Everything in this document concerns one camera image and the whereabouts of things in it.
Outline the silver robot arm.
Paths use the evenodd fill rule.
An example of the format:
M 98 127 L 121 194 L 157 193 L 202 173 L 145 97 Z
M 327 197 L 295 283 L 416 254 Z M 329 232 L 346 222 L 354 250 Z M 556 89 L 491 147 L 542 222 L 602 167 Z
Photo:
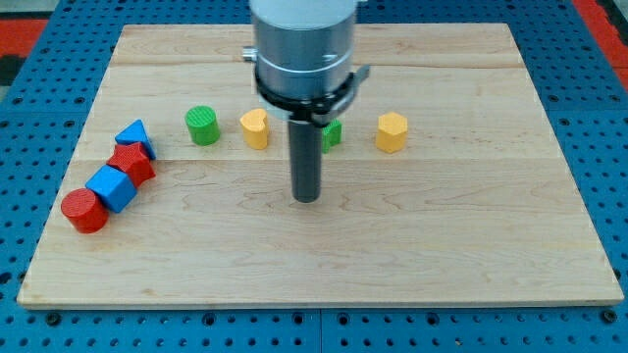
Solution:
M 292 121 L 325 126 L 370 74 L 353 71 L 356 0 L 250 0 L 258 94 Z

